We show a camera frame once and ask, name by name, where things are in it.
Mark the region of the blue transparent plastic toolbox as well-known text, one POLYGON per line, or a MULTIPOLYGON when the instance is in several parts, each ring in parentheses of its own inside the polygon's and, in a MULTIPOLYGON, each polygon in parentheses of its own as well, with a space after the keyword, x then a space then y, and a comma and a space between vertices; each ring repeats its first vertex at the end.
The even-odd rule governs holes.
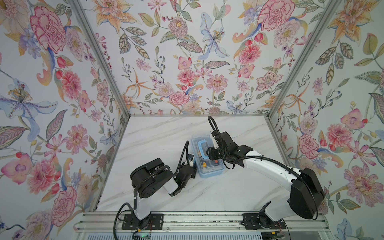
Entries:
POLYGON ((221 159, 218 159, 219 164, 215 165, 214 161, 211 161, 206 153, 209 147, 213 147, 214 144, 208 135, 193 135, 191 138, 191 144, 193 149, 193 155, 195 156, 195 164, 201 178, 210 178, 221 175, 225 170, 224 163, 221 159))

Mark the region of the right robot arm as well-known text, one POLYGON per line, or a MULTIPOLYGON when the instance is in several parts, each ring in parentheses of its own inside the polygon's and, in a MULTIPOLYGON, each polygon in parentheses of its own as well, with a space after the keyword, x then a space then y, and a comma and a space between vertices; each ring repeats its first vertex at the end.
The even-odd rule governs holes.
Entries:
POLYGON ((237 145, 227 132, 212 131, 213 147, 206 154, 210 160, 222 159, 225 163, 253 170, 284 187, 289 195, 267 202, 258 212, 257 220, 265 228, 284 218, 298 216, 316 220, 319 207, 325 199, 315 172, 309 168, 300 170, 267 158, 251 147, 237 145))

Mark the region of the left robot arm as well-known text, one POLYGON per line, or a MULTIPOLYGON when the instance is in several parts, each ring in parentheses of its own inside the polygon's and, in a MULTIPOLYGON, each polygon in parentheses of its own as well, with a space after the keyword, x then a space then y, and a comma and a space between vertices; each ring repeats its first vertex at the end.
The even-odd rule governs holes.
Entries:
POLYGON ((179 164, 173 173, 171 168, 157 158, 136 168, 130 175, 134 188, 133 213, 138 220, 143 220, 151 214, 147 200, 158 190, 164 189, 171 197, 178 195, 189 182, 194 179, 197 166, 193 161, 179 164))

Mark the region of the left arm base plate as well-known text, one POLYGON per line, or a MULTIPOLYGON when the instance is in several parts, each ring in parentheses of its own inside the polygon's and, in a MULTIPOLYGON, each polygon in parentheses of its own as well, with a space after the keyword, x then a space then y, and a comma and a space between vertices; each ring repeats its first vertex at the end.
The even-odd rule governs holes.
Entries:
POLYGON ((124 216, 122 230, 162 230, 164 214, 149 214, 143 220, 139 220, 135 214, 124 216))

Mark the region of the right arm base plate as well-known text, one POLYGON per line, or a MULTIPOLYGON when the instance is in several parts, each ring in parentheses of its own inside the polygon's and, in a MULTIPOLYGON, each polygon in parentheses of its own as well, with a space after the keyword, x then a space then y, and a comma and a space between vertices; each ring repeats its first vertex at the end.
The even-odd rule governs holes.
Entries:
POLYGON ((273 222, 266 215, 259 213, 242 214, 241 225, 246 230, 284 230, 287 228, 283 219, 273 222))

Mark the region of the aluminium mounting rail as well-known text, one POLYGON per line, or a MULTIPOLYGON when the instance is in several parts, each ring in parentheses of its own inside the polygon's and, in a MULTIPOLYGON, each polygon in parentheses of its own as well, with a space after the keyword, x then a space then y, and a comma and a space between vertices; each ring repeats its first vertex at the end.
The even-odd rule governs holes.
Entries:
MULTIPOLYGON (((250 232, 242 223, 244 212, 159 212, 163 214, 162 229, 147 227, 143 232, 181 233, 181 232, 250 232)), ((93 212, 82 214, 81 220, 74 225, 76 233, 111 233, 115 212, 93 212)), ((259 232, 282 230, 284 233, 320 232, 329 233, 328 222, 319 215, 316 220, 304 220, 288 217, 269 229, 260 228, 259 232)))

